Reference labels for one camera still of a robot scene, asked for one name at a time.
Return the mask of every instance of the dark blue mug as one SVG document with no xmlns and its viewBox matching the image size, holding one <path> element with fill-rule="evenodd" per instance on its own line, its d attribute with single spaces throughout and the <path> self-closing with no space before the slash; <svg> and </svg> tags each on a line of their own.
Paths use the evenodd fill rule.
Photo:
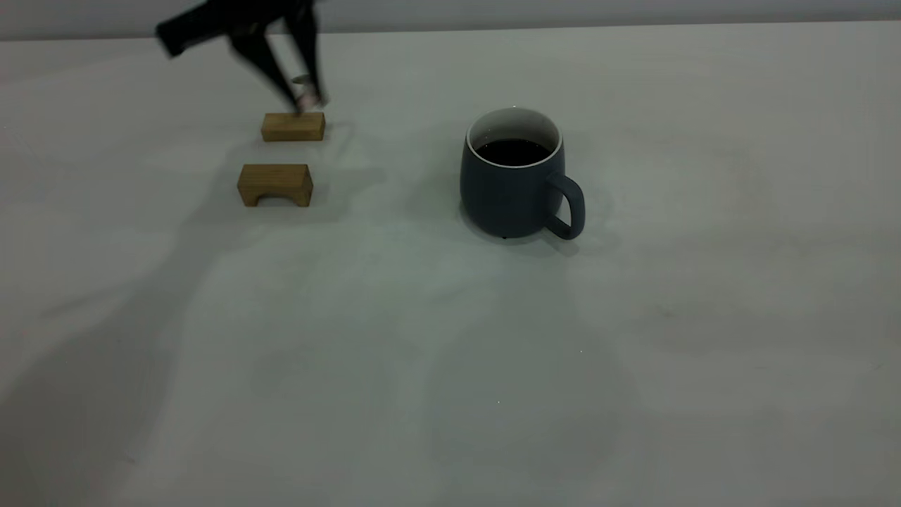
<svg viewBox="0 0 901 507">
<path fill-rule="evenodd" d="M 510 140 L 538 144 L 539 153 L 549 155 L 526 165 L 502 165 L 479 154 L 490 143 Z M 463 150 L 460 196 L 467 215 L 485 232 L 503 238 L 547 227 L 563 239 L 575 239 L 585 228 L 585 197 L 567 178 L 564 155 L 560 129 L 537 111 L 509 107 L 483 115 L 469 128 Z M 564 197 L 571 225 L 557 218 Z"/>
</svg>

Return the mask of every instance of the arch-shaped wooden block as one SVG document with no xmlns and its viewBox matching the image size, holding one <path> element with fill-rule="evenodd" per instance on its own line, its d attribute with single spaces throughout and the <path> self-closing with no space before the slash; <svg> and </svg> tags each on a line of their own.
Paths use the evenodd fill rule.
<svg viewBox="0 0 901 507">
<path fill-rule="evenodd" d="M 301 207 L 310 206 L 313 179 L 306 164 L 247 164 L 238 178 L 238 191 L 244 206 L 255 207 L 259 198 L 290 198 Z"/>
</svg>

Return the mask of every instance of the white table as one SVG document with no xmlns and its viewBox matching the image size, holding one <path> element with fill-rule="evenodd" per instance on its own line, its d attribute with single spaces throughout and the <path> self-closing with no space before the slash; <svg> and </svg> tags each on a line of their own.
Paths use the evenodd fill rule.
<svg viewBox="0 0 901 507">
<path fill-rule="evenodd" d="M 899 48 L 326 35 L 326 141 L 266 145 L 222 41 L 0 44 L 0 504 L 897 505 Z M 460 214 L 508 105 L 563 130 L 575 242 Z M 245 208 L 248 162 L 312 207 Z"/>
</svg>

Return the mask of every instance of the wooden block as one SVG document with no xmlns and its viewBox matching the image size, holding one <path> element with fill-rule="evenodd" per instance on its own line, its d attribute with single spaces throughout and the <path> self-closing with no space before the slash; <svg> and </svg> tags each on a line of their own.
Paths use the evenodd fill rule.
<svg viewBox="0 0 901 507">
<path fill-rule="evenodd" d="M 298 206 L 310 206 L 313 179 L 306 164 L 247 164 L 238 178 L 238 191 L 244 206 L 255 207 L 259 198 L 274 196 L 293 200 Z"/>
<path fill-rule="evenodd" d="M 267 113 L 263 119 L 263 141 L 321 141 L 325 135 L 325 114 Z"/>
</svg>

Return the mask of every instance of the coffee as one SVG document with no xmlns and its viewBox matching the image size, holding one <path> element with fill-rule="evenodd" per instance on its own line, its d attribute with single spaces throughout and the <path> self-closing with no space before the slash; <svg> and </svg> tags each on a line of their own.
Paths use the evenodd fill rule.
<svg viewBox="0 0 901 507">
<path fill-rule="evenodd" d="M 478 156 L 497 165 L 521 167 L 543 161 L 551 150 L 525 139 L 501 139 L 476 150 Z"/>
</svg>

